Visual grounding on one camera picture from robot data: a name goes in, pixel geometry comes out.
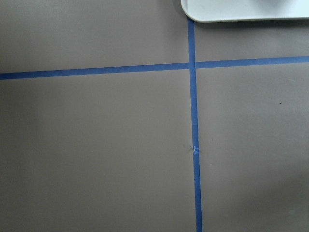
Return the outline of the beige plastic tray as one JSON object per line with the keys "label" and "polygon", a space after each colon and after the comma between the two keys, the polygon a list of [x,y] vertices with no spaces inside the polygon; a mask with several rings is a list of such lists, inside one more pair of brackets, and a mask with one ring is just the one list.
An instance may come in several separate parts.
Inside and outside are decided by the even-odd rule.
{"label": "beige plastic tray", "polygon": [[199,23],[309,18],[307,0],[181,0],[181,6]]}

